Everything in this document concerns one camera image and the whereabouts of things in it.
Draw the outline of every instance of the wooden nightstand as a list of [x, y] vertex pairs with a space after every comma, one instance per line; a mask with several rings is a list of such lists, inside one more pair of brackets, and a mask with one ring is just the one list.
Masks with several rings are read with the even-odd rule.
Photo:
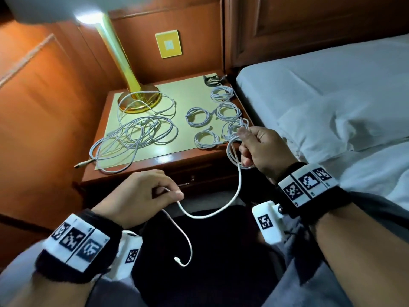
[[[172, 81], [197, 77], [212, 72], [216, 72], [219, 76], [223, 75], [221, 71], [210, 71]], [[154, 85], [168, 82], [171, 81], [159, 82]], [[108, 94], [94, 142], [104, 136], [114, 94], [121, 91], [112, 91]], [[232, 102], [240, 108], [243, 118], [247, 118], [252, 126], [253, 124], [240, 100], [234, 97]], [[188, 149], [160, 157], [135, 161], [127, 170], [111, 175], [95, 170], [94, 163], [88, 164], [80, 184], [80, 187], [85, 191], [84, 205], [90, 207], [97, 204], [132, 172], [150, 169], [164, 170], [166, 175], [169, 175], [180, 185], [181, 190], [186, 194], [199, 194], [209, 190], [234, 189], [237, 187], [238, 182], [237, 167], [228, 160], [226, 146], [227, 144], [223, 144], [208, 150]], [[117, 170], [121, 167], [110, 167], [109, 170]]]

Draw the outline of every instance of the lamp shade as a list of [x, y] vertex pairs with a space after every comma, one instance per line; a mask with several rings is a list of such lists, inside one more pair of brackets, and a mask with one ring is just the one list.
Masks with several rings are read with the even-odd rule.
[[14, 18], [25, 24], [75, 19], [92, 12], [108, 12], [149, 0], [5, 0]]

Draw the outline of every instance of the wooden headboard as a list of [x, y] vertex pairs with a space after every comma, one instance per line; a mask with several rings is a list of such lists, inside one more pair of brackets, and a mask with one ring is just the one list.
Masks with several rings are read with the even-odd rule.
[[225, 0], [226, 69], [409, 33], [409, 0]]

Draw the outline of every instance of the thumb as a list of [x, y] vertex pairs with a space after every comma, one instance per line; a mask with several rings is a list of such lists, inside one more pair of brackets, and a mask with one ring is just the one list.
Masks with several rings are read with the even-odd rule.
[[182, 191], [168, 191], [154, 199], [158, 208], [163, 209], [166, 206], [176, 201], [181, 201], [184, 198]]
[[260, 144], [259, 140], [253, 133], [247, 128], [240, 127], [237, 130], [237, 135], [243, 141], [244, 145], [249, 149], [250, 153], [254, 152], [254, 149]]

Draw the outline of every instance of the qr code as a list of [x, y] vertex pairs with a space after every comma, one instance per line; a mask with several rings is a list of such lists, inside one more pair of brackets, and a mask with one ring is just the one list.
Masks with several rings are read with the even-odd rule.
[[271, 222], [271, 220], [270, 220], [270, 218], [268, 217], [267, 214], [265, 214], [265, 215], [263, 215], [261, 217], [258, 217], [258, 222], [260, 223], [261, 228], [263, 228], [263, 229], [273, 227], [273, 223]]
[[294, 201], [299, 196], [303, 195], [304, 192], [295, 184], [295, 182], [283, 188], [283, 191], [289, 196], [289, 198]]
[[311, 173], [308, 172], [298, 179], [301, 184], [308, 190], [320, 184], [320, 181]]
[[126, 258], [125, 264], [135, 262], [136, 256], [138, 255], [138, 251], [139, 249], [130, 250]]
[[75, 248], [81, 243], [85, 238], [86, 234], [76, 229], [71, 228], [69, 232], [64, 236], [64, 238], [59, 242], [60, 245], [67, 248], [70, 251], [74, 251]]
[[93, 239], [88, 239], [78, 251], [77, 256], [91, 263], [101, 249], [102, 246], [98, 242]]
[[313, 170], [314, 173], [323, 181], [329, 180], [332, 178], [328, 172], [326, 172], [323, 168], [317, 168]]
[[51, 238], [58, 240], [62, 235], [64, 235], [64, 233], [66, 232], [66, 230], [70, 227], [71, 225], [69, 225], [67, 222], [62, 223], [51, 235]]

